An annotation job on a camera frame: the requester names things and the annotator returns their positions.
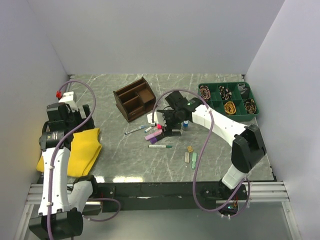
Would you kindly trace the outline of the dark purple highlighter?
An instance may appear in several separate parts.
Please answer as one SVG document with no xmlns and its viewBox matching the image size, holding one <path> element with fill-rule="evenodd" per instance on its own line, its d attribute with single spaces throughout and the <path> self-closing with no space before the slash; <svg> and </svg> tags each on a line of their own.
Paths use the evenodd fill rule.
<svg viewBox="0 0 320 240">
<path fill-rule="evenodd" d="M 156 137 L 153 137 L 149 140 L 149 142 L 153 145 L 155 143 L 157 143 L 158 141 L 162 140 L 164 138 L 164 136 L 162 135 L 158 135 Z"/>
</svg>

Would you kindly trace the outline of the light purple highlighter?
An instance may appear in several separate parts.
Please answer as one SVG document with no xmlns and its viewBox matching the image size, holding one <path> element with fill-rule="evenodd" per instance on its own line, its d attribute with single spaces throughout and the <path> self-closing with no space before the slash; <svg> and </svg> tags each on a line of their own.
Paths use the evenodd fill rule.
<svg viewBox="0 0 320 240">
<path fill-rule="evenodd" d="M 145 138 L 146 141 L 149 141 L 150 139 L 159 136 L 161 133 L 162 133 L 161 131 L 156 131 L 154 133 L 151 133 L 151 134 L 145 136 L 144 138 Z"/>
</svg>

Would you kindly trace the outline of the pink highlighter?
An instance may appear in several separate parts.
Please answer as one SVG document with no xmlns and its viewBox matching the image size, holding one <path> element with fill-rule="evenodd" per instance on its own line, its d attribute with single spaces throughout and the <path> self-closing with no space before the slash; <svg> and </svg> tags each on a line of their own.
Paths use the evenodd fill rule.
<svg viewBox="0 0 320 240">
<path fill-rule="evenodd" d="M 163 129 L 163 127 L 162 127 L 162 125 L 157 124 L 157 125 L 156 125 L 156 129 L 157 129 L 157 130 L 162 130 L 162 129 Z"/>
</svg>

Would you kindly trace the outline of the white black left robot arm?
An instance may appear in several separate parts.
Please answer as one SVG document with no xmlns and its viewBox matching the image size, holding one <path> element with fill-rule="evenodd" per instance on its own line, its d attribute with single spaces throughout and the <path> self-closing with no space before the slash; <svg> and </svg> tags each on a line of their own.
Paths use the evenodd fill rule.
<svg viewBox="0 0 320 240">
<path fill-rule="evenodd" d="M 44 173 L 38 216 L 30 219 L 29 230 L 40 240 L 63 240 L 83 232 L 86 202 L 96 200 L 100 188 L 93 175 L 75 179 L 68 192 L 67 171 L 73 134 L 95 127 L 90 107 L 83 105 L 85 118 L 78 108 L 65 102 L 46 107 L 48 120 L 43 124 L 39 145 Z"/>
</svg>

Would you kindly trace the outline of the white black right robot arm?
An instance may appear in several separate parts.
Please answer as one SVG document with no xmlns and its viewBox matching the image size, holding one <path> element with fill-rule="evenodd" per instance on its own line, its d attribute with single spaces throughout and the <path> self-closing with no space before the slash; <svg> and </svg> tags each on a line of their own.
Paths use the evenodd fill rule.
<svg viewBox="0 0 320 240">
<path fill-rule="evenodd" d="M 231 199 L 237 193 L 237 185 L 266 155 L 267 149 L 259 127 L 236 122 L 213 110 L 197 96 L 188 100 L 178 91 L 165 97 L 170 110 L 162 112 L 165 127 L 176 127 L 184 121 L 205 127 L 231 146 L 231 165 L 222 177 L 220 196 Z"/>
</svg>

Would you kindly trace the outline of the green capped white marker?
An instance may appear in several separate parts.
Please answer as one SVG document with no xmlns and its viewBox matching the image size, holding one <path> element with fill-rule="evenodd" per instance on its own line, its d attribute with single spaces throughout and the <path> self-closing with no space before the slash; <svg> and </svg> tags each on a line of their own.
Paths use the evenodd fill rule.
<svg viewBox="0 0 320 240">
<path fill-rule="evenodd" d="M 153 144 L 148 145 L 148 148 L 171 149 L 172 147 L 173 147 L 172 145 L 153 145 Z"/>
</svg>

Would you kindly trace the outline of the blue capped small bottle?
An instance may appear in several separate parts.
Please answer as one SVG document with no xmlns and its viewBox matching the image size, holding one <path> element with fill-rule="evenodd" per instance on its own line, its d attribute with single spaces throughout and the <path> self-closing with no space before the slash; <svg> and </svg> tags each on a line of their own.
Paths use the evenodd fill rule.
<svg viewBox="0 0 320 240">
<path fill-rule="evenodd" d="M 183 123 L 182 123 L 182 130 L 183 131 L 187 131 L 189 129 L 189 121 L 188 120 L 185 120 Z"/>
</svg>

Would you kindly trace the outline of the blue capped white pen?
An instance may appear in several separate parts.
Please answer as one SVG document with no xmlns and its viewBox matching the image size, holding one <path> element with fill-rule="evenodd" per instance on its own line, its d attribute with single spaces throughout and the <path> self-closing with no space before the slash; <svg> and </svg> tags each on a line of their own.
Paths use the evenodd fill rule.
<svg viewBox="0 0 320 240">
<path fill-rule="evenodd" d="M 134 132 L 136 132 L 136 131 L 145 129 L 146 127 L 147 127 L 146 125 L 141 125 L 141 126 L 139 126 L 139 127 L 136 127 L 136 128 L 134 128 L 134 129 L 131 129 L 131 130 L 129 130 L 129 131 L 126 131 L 124 134 L 125 134 L 125 135 L 129 135 L 129 134 L 134 133 Z"/>
</svg>

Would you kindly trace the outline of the beige rectangular eraser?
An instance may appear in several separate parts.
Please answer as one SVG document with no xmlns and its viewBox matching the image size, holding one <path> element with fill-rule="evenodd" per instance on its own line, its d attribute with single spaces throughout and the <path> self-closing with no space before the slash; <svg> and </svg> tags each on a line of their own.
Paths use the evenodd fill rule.
<svg viewBox="0 0 320 240">
<path fill-rule="evenodd" d="M 189 163 L 190 162 L 190 153 L 189 152 L 185 152 L 184 162 L 185 163 Z"/>
</svg>

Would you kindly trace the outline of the light green clip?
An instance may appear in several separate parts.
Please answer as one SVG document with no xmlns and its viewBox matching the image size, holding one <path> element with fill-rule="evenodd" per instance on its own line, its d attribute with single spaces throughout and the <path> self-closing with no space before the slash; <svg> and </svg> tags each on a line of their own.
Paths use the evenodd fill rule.
<svg viewBox="0 0 320 240">
<path fill-rule="evenodd" d="M 197 158 L 198 158 L 198 154 L 196 152 L 193 152 L 191 154 L 191 169 L 195 170 L 196 166 L 197 166 Z"/>
</svg>

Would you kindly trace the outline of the yellow rolled band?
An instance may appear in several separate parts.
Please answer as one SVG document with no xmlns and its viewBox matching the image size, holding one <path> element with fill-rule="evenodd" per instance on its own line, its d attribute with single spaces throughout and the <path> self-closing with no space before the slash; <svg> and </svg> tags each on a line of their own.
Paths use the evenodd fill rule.
<svg viewBox="0 0 320 240">
<path fill-rule="evenodd" d="M 227 102 L 224 104 L 224 112 L 225 112 L 227 115 L 235 115 L 235 114 L 236 114 L 237 109 L 236 109 L 236 105 L 234 104 L 233 101 L 227 101 Z"/>
</svg>

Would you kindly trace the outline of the black white rolled band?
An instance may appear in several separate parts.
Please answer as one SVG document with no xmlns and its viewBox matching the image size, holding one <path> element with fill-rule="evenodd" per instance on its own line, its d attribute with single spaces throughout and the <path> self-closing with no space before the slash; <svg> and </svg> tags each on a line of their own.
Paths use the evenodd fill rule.
<svg viewBox="0 0 320 240">
<path fill-rule="evenodd" d="M 220 85 L 218 89 L 222 100 L 229 100 L 232 98 L 232 92 L 227 87 Z"/>
</svg>

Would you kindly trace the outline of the green compartment tray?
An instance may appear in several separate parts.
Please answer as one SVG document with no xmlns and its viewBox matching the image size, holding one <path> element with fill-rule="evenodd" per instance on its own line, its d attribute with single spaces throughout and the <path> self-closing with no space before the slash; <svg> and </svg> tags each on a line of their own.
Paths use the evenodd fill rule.
<svg viewBox="0 0 320 240">
<path fill-rule="evenodd" d="M 249 122 L 260 113 L 253 90 L 244 81 L 200 83 L 198 94 L 216 112 L 236 122 Z"/>
</svg>

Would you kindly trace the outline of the grey crumpled item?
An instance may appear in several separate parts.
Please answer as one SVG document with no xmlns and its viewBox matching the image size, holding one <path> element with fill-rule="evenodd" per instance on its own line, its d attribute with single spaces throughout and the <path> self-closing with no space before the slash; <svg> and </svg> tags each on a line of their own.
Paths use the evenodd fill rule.
<svg viewBox="0 0 320 240">
<path fill-rule="evenodd" d="M 248 99 L 250 95 L 251 88 L 247 86 L 245 83 L 237 84 L 238 91 L 242 97 L 242 99 Z"/>
</svg>

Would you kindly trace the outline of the brown black rolled band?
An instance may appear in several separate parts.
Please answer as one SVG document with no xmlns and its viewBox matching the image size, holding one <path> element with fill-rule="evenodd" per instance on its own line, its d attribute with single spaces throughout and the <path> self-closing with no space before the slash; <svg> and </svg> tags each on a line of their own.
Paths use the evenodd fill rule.
<svg viewBox="0 0 320 240">
<path fill-rule="evenodd" d="M 245 107 L 245 110 L 246 112 L 249 114 L 249 115 L 254 115 L 257 113 L 257 105 L 256 105 L 256 102 L 254 101 L 253 98 L 248 98 L 246 99 L 244 102 L 244 107 Z"/>
</svg>

